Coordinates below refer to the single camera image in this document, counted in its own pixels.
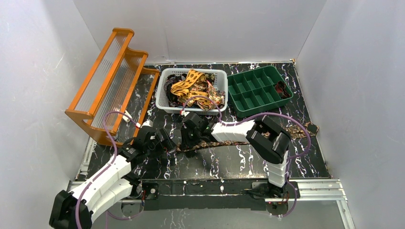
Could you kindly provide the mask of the black brown floral tie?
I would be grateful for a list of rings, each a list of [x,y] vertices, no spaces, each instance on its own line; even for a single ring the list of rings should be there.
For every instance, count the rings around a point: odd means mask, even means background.
[[[316,136],[320,130],[319,126],[313,124],[312,122],[306,122],[303,127],[306,129],[310,137]],[[298,125],[291,125],[285,127],[285,130],[291,135],[292,140],[299,139],[299,138],[306,138],[304,131]],[[212,148],[212,147],[220,147],[220,146],[237,146],[237,145],[248,145],[247,142],[240,142],[240,141],[224,141],[224,142],[205,142],[201,141],[195,146],[186,146],[184,148],[180,148],[180,144],[177,145],[176,153],[186,153],[194,150]]]

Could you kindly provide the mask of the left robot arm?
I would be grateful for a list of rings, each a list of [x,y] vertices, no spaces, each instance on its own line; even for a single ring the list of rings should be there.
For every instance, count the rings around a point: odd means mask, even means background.
[[[160,157],[177,145],[165,129],[144,125],[136,137],[117,148],[108,162],[88,180],[70,191],[60,191],[54,199],[49,225],[53,229],[89,229],[94,221],[123,198],[145,195],[138,164]]]

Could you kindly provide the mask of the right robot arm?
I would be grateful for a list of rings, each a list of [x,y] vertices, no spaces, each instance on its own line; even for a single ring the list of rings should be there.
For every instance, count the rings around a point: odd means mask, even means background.
[[[239,122],[208,120],[195,112],[181,112],[181,150],[206,143],[248,143],[266,161],[267,183],[252,185],[247,193],[257,198],[282,198],[286,191],[290,134],[268,115],[253,115]]]

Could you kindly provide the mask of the white plastic basket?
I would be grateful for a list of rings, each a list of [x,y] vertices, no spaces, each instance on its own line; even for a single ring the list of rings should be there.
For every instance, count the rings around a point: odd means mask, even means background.
[[[179,106],[170,106],[169,96],[168,96],[168,78],[171,75],[182,76],[187,74],[189,68],[166,68],[161,72],[157,91],[156,91],[156,106],[169,114],[179,114],[181,107]],[[227,109],[228,102],[228,80],[227,73],[223,70],[216,69],[196,69],[198,72],[205,74],[214,75],[214,82],[212,83],[215,90],[224,92],[224,105],[220,108],[221,112],[224,112]]]

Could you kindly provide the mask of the flamingo patterned tie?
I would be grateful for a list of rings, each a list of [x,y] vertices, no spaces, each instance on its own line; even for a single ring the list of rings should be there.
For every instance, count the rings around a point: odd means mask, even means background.
[[[214,88],[214,86],[209,82],[205,81],[206,85],[204,95],[206,98],[202,99],[201,108],[203,110],[219,109],[225,106],[225,93],[224,91],[219,91]]]

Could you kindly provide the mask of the yellow patterned tie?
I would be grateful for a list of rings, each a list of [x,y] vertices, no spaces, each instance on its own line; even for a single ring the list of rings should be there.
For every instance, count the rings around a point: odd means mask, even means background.
[[[208,94],[208,79],[205,73],[189,70],[185,80],[171,86],[171,93],[186,107],[197,106],[203,110],[210,110],[211,102],[206,99]]]

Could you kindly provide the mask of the orange wooden rack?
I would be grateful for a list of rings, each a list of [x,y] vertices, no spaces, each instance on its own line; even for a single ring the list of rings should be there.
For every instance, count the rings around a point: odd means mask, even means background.
[[[150,76],[139,123],[145,120],[159,71],[144,66],[148,53],[129,47],[132,29],[114,28],[95,63],[80,86],[65,114],[100,145],[111,146],[108,134],[116,135],[123,113],[143,76]]]

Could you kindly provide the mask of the green compartment tray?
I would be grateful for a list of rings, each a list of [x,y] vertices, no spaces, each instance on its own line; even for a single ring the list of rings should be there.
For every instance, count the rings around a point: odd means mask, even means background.
[[[279,71],[274,66],[265,66],[227,77],[228,101],[236,117],[246,118],[285,106],[292,98],[293,92]],[[283,81],[291,94],[288,99],[281,99],[274,85]]]

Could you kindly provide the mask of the rolled dark red tie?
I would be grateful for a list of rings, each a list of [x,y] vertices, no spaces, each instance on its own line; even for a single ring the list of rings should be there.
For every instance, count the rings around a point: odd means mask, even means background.
[[[279,81],[274,85],[275,91],[281,99],[288,99],[291,94],[287,90],[287,85],[283,81]]]

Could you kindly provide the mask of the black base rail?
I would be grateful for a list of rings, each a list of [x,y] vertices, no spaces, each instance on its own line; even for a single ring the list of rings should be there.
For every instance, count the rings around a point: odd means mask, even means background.
[[[265,210],[265,199],[278,197],[266,179],[144,180],[146,209]]]

